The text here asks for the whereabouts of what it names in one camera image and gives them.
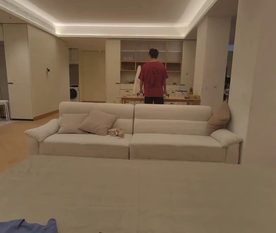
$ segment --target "plush toy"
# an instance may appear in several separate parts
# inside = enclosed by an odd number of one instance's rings
[[[112,137],[117,136],[117,129],[109,129],[108,134],[111,135]]]
[[[118,138],[124,138],[124,131],[121,128],[116,128],[116,129],[109,129],[108,134],[111,135],[112,137],[118,136]]]
[[[118,138],[124,138],[125,134],[124,131],[121,128],[116,128]]]

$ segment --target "beige sofa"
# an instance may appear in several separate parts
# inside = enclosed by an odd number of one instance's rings
[[[28,136],[29,153],[129,159],[129,143],[133,134],[134,106],[131,104],[62,102],[59,105],[59,114],[61,117],[64,113],[89,113],[91,108],[97,108],[102,112],[118,116],[112,128],[122,128],[125,133],[124,139],[91,133],[57,134],[59,126],[56,119],[32,129],[38,131],[39,134],[48,132],[49,135],[43,140]]]
[[[130,158],[238,164],[242,139],[227,129],[209,135],[211,114],[209,106],[136,105]]]
[[[29,153],[238,164],[242,139],[226,129],[208,135],[206,126],[212,114],[209,106],[62,102],[59,113],[60,117],[64,113],[89,113],[91,108],[118,116],[112,127],[122,128],[124,139],[57,134],[58,119],[54,119],[26,131]]]

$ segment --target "black pants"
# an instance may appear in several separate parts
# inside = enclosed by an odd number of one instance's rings
[[[164,97],[146,97],[145,96],[145,103],[147,104],[164,104]]]

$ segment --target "person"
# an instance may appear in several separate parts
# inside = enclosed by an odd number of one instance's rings
[[[149,59],[150,62],[142,66],[139,79],[140,90],[142,93],[142,87],[145,89],[145,103],[147,104],[164,104],[163,95],[167,95],[166,91],[166,79],[168,74],[165,66],[157,61],[158,50],[150,49]]]

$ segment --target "air vent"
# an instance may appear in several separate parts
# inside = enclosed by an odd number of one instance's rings
[[[44,21],[40,20],[38,17],[29,14],[28,12],[22,10],[21,8],[17,7],[16,5],[6,1],[6,0],[0,0],[0,6],[6,8],[7,10],[14,12],[15,14],[18,14],[24,18],[26,18],[27,20],[46,28],[47,30],[56,33],[56,28],[51,26],[48,23],[45,23]]]

